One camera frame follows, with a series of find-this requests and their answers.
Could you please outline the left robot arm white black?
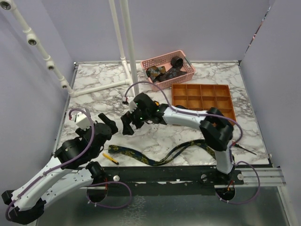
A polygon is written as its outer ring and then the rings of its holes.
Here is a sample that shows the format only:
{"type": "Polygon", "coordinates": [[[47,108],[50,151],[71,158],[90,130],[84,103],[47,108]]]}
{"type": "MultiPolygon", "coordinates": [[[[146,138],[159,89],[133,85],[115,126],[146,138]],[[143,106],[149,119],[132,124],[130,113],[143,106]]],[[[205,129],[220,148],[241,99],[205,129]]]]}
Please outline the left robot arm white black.
{"type": "Polygon", "coordinates": [[[103,150],[105,142],[117,133],[118,127],[104,113],[98,117],[101,122],[95,121],[92,127],[78,127],[77,136],[64,141],[46,166],[30,181],[1,195],[8,206],[8,221],[27,225],[67,193],[106,182],[104,169],[94,159],[103,150]]]}

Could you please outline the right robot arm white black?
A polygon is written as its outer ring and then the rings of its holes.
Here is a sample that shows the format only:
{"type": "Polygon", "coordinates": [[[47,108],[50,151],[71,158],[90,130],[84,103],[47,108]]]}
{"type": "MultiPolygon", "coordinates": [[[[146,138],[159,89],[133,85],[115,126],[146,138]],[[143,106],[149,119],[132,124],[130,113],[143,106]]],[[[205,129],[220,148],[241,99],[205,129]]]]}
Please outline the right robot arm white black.
{"type": "Polygon", "coordinates": [[[139,129],[149,121],[199,130],[203,134],[205,143],[214,151],[217,181],[227,184],[233,179],[234,165],[230,154],[233,126],[217,108],[193,111],[175,107],[170,103],[158,104],[145,93],[138,94],[131,101],[123,97],[122,103],[129,107],[129,110],[121,116],[123,135],[133,135],[132,125],[139,129]]]}

